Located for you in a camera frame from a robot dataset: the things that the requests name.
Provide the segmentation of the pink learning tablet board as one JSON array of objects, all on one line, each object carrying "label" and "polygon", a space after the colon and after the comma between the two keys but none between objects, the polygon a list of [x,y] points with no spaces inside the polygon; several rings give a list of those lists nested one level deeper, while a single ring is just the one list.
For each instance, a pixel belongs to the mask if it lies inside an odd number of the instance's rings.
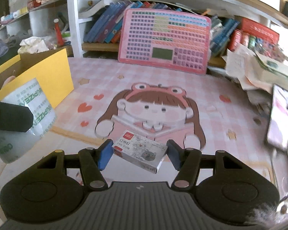
[{"label": "pink learning tablet board", "polygon": [[124,12],[118,61],[206,74],[211,19],[197,14],[132,8]]}]

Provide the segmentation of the row of blue books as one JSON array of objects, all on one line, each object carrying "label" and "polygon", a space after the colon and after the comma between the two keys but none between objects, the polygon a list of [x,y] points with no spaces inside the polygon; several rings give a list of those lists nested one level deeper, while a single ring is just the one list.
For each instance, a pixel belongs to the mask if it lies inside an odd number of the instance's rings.
[{"label": "row of blue books", "polygon": [[179,7],[171,7],[168,4],[147,2],[147,1],[124,1],[110,3],[98,20],[85,35],[86,43],[117,43],[121,39],[122,26],[124,21],[124,12],[127,9],[145,8],[145,9],[163,9],[175,10],[181,12]]}]

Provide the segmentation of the pink plush pig toy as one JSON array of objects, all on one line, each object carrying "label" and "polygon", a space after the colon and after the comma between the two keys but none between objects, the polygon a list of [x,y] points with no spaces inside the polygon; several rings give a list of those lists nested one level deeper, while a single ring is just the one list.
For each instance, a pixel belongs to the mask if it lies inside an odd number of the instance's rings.
[{"label": "pink plush pig toy", "polygon": [[3,85],[2,85],[2,88],[3,88],[4,86],[6,86],[8,83],[10,83],[11,81],[13,81],[14,79],[16,79],[16,77],[15,77],[14,75],[8,77],[8,78],[4,81],[4,83],[3,83]]}]

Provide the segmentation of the white tissue pack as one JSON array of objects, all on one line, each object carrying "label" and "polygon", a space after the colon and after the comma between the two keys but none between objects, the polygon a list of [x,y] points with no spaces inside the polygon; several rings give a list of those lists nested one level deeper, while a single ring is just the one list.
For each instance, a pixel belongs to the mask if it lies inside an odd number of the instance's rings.
[{"label": "white tissue pack", "polygon": [[48,37],[36,37],[36,36],[31,36],[29,38],[21,40],[19,46],[20,47],[17,50],[18,54],[43,53],[45,51],[49,51],[55,48],[55,46],[52,44],[52,42]]}]

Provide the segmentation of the stack of papers and books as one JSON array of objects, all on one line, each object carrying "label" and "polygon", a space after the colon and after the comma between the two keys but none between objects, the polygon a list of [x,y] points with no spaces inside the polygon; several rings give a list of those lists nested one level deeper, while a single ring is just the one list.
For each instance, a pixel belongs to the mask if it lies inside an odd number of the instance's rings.
[{"label": "stack of papers and books", "polygon": [[243,90],[262,89],[272,92],[274,84],[288,90],[288,65],[239,45],[227,51],[225,72],[239,80]]}]

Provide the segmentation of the black smartphone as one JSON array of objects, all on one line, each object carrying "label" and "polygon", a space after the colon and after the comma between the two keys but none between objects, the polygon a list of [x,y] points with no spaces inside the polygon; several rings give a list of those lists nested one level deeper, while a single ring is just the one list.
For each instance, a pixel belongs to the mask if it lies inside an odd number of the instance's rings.
[{"label": "black smartphone", "polygon": [[276,84],[272,88],[265,143],[283,152],[288,150],[288,90]]}]

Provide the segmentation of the red white bottle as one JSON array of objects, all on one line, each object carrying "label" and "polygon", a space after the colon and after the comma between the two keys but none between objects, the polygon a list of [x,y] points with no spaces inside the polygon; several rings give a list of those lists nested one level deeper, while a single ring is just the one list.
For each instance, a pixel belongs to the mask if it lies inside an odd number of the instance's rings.
[{"label": "red white bottle", "polygon": [[56,39],[57,39],[57,42],[58,42],[58,46],[62,47],[64,45],[64,41],[63,41],[63,37],[62,37],[62,34],[61,34],[61,30],[59,28],[59,20],[58,20],[58,18],[55,18],[53,20],[53,23],[55,24],[55,33],[56,33]]}]

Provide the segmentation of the red dictionary book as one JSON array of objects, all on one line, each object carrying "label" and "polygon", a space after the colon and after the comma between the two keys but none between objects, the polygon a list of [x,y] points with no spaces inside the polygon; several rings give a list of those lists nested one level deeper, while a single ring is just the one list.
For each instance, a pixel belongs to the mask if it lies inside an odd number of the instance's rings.
[{"label": "red dictionary book", "polygon": [[272,29],[245,17],[236,16],[235,19],[239,21],[237,27],[239,30],[263,39],[270,44],[278,44],[279,34]]}]

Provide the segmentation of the yellow cardboard box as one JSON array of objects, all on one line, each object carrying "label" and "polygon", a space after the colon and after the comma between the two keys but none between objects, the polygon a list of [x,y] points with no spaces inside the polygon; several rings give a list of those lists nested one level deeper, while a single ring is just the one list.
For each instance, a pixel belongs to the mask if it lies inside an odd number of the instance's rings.
[{"label": "yellow cardboard box", "polygon": [[[4,81],[12,75],[16,79],[2,88]],[[34,78],[56,108],[74,90],[66,49],[24,53],[0,65],[0,100]]]}]

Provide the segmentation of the small eraser box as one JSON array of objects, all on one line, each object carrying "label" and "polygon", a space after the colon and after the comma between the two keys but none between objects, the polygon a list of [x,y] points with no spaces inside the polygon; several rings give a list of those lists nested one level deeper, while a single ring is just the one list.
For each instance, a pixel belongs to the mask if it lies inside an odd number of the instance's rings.
[{"label": "small eraser box", "polygon": [[167,153],[165,144],[128,130],[113,143],[112,148],[115,155],[154,174],[158,173]]}]

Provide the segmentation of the clear packing tape roll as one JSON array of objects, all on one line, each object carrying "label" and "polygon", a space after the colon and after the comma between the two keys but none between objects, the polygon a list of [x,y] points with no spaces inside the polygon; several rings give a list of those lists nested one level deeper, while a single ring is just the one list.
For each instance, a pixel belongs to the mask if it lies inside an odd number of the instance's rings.
[{"label": "clear packing tape roll", "polygon": [[0,101],[0,158],[12,163],[53,126],[55,110],[34,78]]}]

